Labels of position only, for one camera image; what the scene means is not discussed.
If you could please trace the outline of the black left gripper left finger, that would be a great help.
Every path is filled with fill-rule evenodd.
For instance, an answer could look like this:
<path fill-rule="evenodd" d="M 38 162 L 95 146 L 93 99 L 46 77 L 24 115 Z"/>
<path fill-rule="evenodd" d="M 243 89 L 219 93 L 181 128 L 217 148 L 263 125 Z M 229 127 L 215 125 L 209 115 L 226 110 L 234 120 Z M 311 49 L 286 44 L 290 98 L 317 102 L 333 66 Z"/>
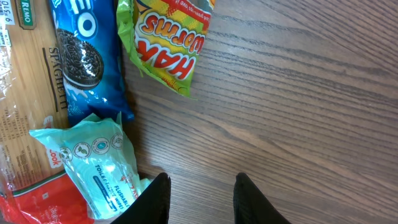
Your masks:
<path fill-rule="evenodd" d="M 138 199 L 112 224 L 168 224 L 171 179 L 160 173 Z"/>

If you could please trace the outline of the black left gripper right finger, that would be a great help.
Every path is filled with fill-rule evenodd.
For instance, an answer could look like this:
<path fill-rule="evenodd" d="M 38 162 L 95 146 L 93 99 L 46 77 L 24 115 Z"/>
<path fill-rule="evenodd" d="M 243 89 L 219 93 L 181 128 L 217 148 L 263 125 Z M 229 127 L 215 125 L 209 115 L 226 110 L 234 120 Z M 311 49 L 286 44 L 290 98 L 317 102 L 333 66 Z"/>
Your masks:
<path fill-rule="evenodd" d="M 236 176 L 233 208 L 235 224 L 290 224 L 243 172 Z"/>

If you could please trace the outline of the teal snack packet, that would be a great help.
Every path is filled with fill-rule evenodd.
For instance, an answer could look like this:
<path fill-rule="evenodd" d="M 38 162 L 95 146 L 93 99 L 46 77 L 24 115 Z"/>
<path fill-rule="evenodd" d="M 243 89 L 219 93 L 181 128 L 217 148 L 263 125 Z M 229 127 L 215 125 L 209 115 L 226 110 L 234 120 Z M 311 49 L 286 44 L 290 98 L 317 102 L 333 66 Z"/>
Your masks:
<path fill-rule="evenodd" d="M 116 119 L 101 119 L 92 113 L 72 128 L 35 129 L 29 134 L 59 153 L 95 220 L 122 214 L 151 183 L 139 177 L 134 147 L 123 131 L 121 114 Z"/>

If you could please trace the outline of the red snack packet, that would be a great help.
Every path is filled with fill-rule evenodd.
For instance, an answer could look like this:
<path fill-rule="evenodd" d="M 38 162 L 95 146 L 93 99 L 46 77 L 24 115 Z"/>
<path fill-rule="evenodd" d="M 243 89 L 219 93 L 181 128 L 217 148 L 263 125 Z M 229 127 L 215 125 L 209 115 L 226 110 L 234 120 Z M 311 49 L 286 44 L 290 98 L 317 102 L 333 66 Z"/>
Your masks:
<path fill-rule="evenodd" d="M 62 158 L 29 131 L 68 127 L 47 1 L 1 0 L 1 215 L 11 223 L 90 223 Z"/>

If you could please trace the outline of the green snack packet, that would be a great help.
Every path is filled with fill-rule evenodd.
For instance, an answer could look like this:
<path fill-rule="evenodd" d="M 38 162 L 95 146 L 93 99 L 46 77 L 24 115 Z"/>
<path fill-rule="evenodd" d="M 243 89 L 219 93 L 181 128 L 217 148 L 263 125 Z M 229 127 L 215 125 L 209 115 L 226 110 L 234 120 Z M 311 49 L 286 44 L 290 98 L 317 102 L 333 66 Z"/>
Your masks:
<path fill-rule="evenodd" d="M 119 0 L 118 34 L 139 70 L 189 97 L 215 0 Z"/>

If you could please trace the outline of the blue Oreo cookie pack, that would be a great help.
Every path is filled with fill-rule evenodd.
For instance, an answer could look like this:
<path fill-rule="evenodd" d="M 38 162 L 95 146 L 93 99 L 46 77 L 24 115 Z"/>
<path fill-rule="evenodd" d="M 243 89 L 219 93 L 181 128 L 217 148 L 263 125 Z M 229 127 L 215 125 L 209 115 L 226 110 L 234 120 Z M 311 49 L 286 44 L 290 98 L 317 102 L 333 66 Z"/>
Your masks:
<path fill-rule="evenodd" d="M 121 75 L 121 48 L 112 0 L 51 0 L 67 98 L 68 121 L 90 114 L 132 121 Z"/>

